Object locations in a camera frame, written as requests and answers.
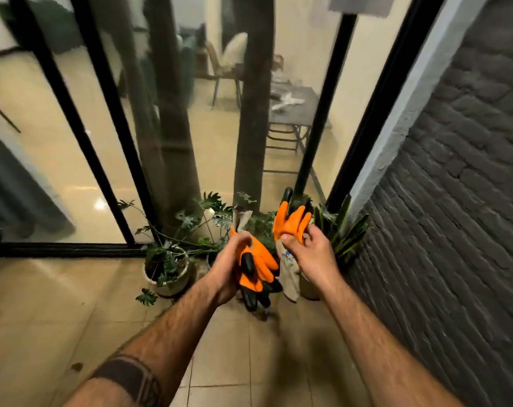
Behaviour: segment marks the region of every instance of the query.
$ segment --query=chair leg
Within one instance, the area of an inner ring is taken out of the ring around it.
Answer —
[[[219,91],[219,81],[221,79],[217,79],[215,81],[215,91],[213,91],[213,102],[212,102],[212,107],[215,107],[215,100],[217,99],[217,91]]]
[[[241,109],[241,86],[239,80],[234,80],[236,82],[236,98],[238,100],[238,108]]]

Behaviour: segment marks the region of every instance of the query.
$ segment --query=potted plant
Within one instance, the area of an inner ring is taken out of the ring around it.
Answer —
[[[136,297],[137,301],[152,306],[158,296],[172,297],[181,293],[191,279],[192,263],[195,258],[206,258],[209,265],[213,264],[217,254],[230,239],[228,230],[234,214],[243,212],[251,204],[256,203],[256,200],[244,192],[239,192],[238,195],[245,206],[227,205],[222,202],[218,193],[212,191],[204,193],[202,199],[194,199],[198,205],[197,212],[187,214],[180,211],[176,214],[180,225],[174,237],[163,234],[149,222],[148,225],[136,230],[135,234],[145,234],[152,241],[142,246],[142,249],[146,252],[144,277],[154,287],[154,291],[142,289],[142,294]],[[134,205],[134,200],[120,200],[118,205],[122,210],[135,208],[144,215],[144,212]],[[275,212],[255,213],[245,226],[245,229],[272,253],[275,251],[272,234],[274,217]]]
[[[330,240],[338,263],[345,261],[348,254],[361,243],[369,228],[368,214],[354,221],[348,218],[350,204],[351,195],[348,194],[337,214],[330,213],[322,204],[314,209],[314,224]],[[317,289],[303,274],[300,277],[300,294],[308,300],[320,300]]]

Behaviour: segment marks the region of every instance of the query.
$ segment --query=hairy arm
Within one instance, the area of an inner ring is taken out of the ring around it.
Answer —
[[[217,306],[236,292],[236,252],[250,241],[235,235],[213,268],[161,318],[111,356],[65,407],[160,407],[170,405]]]
[[[315,226],[302,246],[281,241],[319,289],[366,383],[376,407],[463,405],[411,356],[343,280],[330,243]]]

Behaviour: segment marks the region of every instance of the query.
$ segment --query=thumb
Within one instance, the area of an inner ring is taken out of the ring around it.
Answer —
[[[301,255],[304,254],[305,247],[300,244],[296,237],[293,237],[290,234],[283,234],[281,236],[281,242],[297,261]]]

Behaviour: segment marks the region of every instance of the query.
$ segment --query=snake plant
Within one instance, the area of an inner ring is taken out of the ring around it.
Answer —
[[[314,209],[314,223],[330,240],[336,259],[345,257],[354,249],[362,241],[369,227],[368,214],[364,214],[353,224],[349,221],[350,204],[351,195],[348,194],[337,214],[328,212],[322,204]]]

